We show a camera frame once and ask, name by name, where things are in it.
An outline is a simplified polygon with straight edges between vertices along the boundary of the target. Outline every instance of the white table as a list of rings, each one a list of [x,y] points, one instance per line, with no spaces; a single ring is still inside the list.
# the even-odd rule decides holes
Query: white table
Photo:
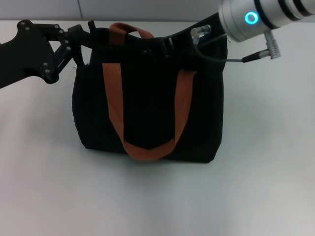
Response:
[[[1,43],[16,24],[0,22]],[[130,24],[166,36],[192,23]],[[32,77],[1,89],[0,235],[314,236],[315,24],[275,35],[282,58],[226,66],[223,141],[208,165],[86,150],[71,111],[73,61],[54,85]],[[242,58],[265,42],[228,47]]]

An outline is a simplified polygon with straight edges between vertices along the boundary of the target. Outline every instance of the orange strap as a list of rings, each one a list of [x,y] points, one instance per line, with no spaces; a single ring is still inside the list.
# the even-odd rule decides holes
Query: orange strap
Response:
[[[185,70],[181,70],[178,74],[175,91],[175,137],[166,144],[147,150],[134,146],[124,139],[124,99],[120,63],[103,64],[109,119],[131,157],[136,160],[153,161],[174,150],[188,120],[195,74],[195,71]]]
[[[154,38],[150,32],[145,30],[124,23],[115,23],[109,28],[109,44],[114,46],[124,46],[126,34],[136,31],[139,32],[141,38]]]

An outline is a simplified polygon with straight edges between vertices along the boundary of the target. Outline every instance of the black fabric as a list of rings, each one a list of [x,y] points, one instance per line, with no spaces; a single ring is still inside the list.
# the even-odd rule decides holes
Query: black fabric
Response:
[[[108,31],[95,29],[106,38]],[[126,45],[142,39],[127,37]],[[203,53],[226,58],[226,38],[203,48]],[[125,139],[151,149],[174,137],[174,97],[179,70],[195,70],[189,119],[175,150],[164,159],[212,161],[220,146],[223,121],[224,64],[211,63],[198,56],[154,60],[149,56],[134,60],[115,54],[92,51],[89,65],[79,65],[73,90],[75,124],[86,148],[126,153],[108,117],[102,63],[121,62]]]

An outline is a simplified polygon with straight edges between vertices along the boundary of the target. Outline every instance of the blue ring light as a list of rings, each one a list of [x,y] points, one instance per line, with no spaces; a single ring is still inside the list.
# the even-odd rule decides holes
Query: blue ring light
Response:
[[[252,11],[247,13],[246,16],[245,16],[246,23],[250,24],[250,25],[257,24],[258,20],[259,20],[258,14],[255,13],[255,12],[252,12]]]

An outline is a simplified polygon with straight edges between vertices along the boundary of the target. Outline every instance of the black cable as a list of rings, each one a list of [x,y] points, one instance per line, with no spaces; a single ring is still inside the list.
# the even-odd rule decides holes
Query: black cable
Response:
[[[199,50],[198,45],[196,45],[196,44],[193,44],[193,48],[195,49],[198,56],[200,56],[201,58],[203,58],[205,60],[209,60],[211,62],[214,62],[214,63],[243,62],[241,59],[218,59],[218,58],[212,58],[212,57],[206,56]]]

